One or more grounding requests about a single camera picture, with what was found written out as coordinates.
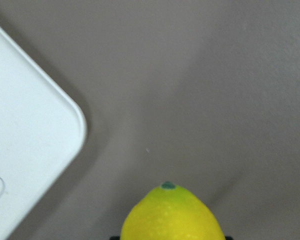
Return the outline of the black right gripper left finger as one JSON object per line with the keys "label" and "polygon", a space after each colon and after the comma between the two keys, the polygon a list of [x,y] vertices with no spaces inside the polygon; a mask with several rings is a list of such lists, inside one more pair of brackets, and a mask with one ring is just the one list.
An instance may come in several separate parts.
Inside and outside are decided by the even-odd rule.
{"label": "black right gripper left finger", "polygon": [[111,236],[109,240],[120,240],[120,236]]}

